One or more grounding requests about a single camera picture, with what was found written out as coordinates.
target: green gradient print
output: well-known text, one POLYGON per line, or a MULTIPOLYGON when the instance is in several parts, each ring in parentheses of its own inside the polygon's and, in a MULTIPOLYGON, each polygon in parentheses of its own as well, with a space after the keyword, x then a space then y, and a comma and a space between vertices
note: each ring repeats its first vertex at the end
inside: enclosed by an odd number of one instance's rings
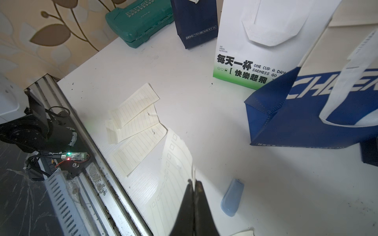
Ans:
POLYGON ((217 62, 214 63, 213 77, 217 79, 225 80, 231 83, 236 83, 238 85, 242 85, 242 86, 252 88, 252 89, 259 89, 270 81, 268 79, 266 83, 259 83, 257 81, 235 76, 235 68, 231 68, 230 66, 225 66, 224 64, 217 63, 217 62))

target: white handle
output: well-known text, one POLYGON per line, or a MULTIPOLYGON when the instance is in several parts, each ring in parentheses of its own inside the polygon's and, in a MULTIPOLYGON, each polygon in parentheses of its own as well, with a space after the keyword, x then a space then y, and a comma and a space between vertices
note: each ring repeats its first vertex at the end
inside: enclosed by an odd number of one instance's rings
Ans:
POLYGON ((353 51, 349 56, 350 61, 340 72, 333 89, 328 97, 327 103, 319 114, 319 118, 323 123, 328 125, 342 126, 342 127, 369 127, 378 125, 378 110, 375 110, 355 125, 340 125, 327 121, 329 115, 338 108, 341 103, 347 98, 351 88, 361 78, 362 73, 367 67, 373 63, 378 57, 378 29, 373 30, 364 41, 353 51))
POLYGON ((242 22, 249 40, 266 46, 276 46, 294 37, 301 30, 310 14, 314 0, 297 0, 288 23, 282 31, 255 24, 261 0, 250 0, 245 6, 242 22))

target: wallpaper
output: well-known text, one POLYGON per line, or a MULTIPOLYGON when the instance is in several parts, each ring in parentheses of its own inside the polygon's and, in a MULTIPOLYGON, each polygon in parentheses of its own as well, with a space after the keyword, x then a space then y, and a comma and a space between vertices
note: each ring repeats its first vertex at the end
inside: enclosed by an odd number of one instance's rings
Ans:
POLYGON ((1 0, 0 74, 22 89, 63 78, 117 35, 105 20, 134 0, 1 0))

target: light blue plastic object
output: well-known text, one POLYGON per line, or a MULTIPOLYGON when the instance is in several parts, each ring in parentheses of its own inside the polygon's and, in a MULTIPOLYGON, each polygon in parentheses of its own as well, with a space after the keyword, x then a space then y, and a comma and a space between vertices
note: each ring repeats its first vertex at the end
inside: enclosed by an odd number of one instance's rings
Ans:
POLYGON ((240 199, 244 190, 244 184, 238 180, 233 179, 230 187, 228 187, 226 195, 223 197, 220 208, 226 215, 234 216, 239 208, 240 199))

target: lined paper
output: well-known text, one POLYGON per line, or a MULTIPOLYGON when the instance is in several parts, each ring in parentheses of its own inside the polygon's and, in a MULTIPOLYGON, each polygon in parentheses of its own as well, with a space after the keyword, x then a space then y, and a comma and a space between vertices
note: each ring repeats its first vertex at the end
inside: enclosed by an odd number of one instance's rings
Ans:
POLYGON ((124 144, 110 155, 110 158, 113 158, 115 163, 118 164, 117 173, 122 176, 130 174, 131 171, 133 171, 152 151, 166 133, 167 130, 164 126, 158 123, 157 125, 124 140, 124 144))
POLYGON ((117 129, 113 120, 106 120, 105 126, 108 141, 110 144, 117 144, 158 123, 159 118, 156 114, 154 104, 149 105, 121 129, 117 129))
POLYGON ((121 129, 141 111, 159 100, 149 84, 143 85, 131 97, 124 101, 118 108, 110 110, 110 117, 117 129, 121 129))
POLYGON ((188 179, 195 182, 192 155, 184 141, 168 129, 158 188, 147 203, 147 219, 154 235, 166 236, 171 232, 188 179))

